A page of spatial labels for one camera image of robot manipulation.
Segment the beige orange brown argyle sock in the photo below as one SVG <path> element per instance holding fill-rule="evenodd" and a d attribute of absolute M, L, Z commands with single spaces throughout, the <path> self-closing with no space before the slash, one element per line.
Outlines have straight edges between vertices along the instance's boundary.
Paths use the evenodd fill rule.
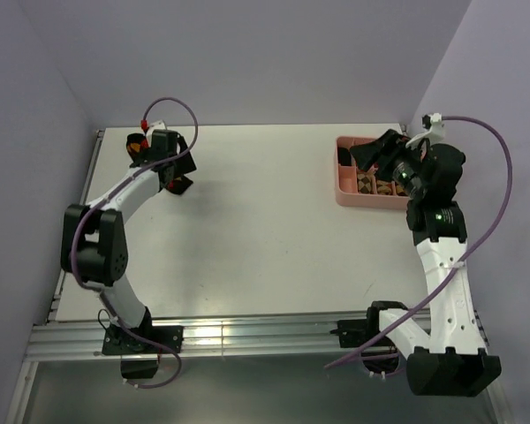
<path fill-rule="evenodd" d="M 391 182 L 377 180 L 376 191 L 379 195 L 392 195 L 393 189 Z"/>

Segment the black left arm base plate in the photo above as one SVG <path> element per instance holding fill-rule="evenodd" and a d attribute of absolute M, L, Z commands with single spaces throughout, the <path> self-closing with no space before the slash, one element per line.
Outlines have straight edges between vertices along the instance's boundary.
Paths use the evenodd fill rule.
<path fill-rule="evenodd" d="M 183 326 L 155 326 L 145 338 L 165 345 L 174 352 L 180 353 L 184 335 Z M 159 347 L 137 340 L 125 333 L 118 326 L 111 324 L 106 330 L 102 343 L 102 355 L 126 356 L 134 354 L 163 353 Z"/>

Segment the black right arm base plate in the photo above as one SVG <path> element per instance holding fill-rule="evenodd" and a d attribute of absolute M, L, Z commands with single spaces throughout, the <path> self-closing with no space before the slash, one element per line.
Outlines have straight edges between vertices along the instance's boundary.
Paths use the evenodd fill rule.
<path fill-rule="evenodd" d="M 378 320 L 368 318 L 337 321 L 337 326 L 330 332 L 344 349 L 360 347 L 378 333 Z"/>

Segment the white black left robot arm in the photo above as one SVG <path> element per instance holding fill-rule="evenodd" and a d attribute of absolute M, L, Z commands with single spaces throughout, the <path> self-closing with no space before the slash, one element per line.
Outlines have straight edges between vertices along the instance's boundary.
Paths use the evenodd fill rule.
<path fill-rule="evenodd" d="M 145 352 L 155 341 L 148 308 L 136 296 L 126 275 L 128 247 L 125 224 L 149 199 L 177 178 L 196 170 L 185 138 L 155 128 L 132 133 L 127 146 L 137 146 L 125 175 L 106 193 L 64 212 L 60 261 L 78 285 L 96 292 L 115 326 L 125 328 L 123 343 Z"/>

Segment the black red yellow argyle sock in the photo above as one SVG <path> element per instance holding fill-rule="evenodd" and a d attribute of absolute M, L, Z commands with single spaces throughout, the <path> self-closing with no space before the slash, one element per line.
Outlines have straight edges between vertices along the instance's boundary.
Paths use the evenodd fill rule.
<path fill-rule="evenodd" d="M 160 156 L 148 145 L 148 139 L 139 133 L 132 133 L 127 136 L 126 150 L 132 159 L 131 168 L 162 160 L 168 154 L 167 151 L 164 151 L 163 156 Z M 193 185 L 193 181 L 187 175 L 176 177 L 174 165 L 175 162 L 158 165 L 154 167 L 154 171 L 159 174 L 161 188 L 169 193 L 182 195 Z"/>

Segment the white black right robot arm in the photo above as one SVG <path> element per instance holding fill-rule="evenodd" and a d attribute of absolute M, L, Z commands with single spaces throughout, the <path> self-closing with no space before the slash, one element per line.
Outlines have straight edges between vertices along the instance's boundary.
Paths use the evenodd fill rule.
<path fill-rule="evenodd" d="M 359 170 L 394 182 L 409 198 L 406 221 L 431 298 L 430 330 L 423 330 L 403 303 L 375 301 L 367 310 L 361 347 L 390 340 L 406 360 L 409 388 L 417 396 L 472 398 L 502 366 L 488 354 L 478 327 L 464 259 L 466 222 L 454 196 L 466 156 L 444 143 L 407 143 L 407 137 L 388 130 L 352 146 L 350 155 Z"/>

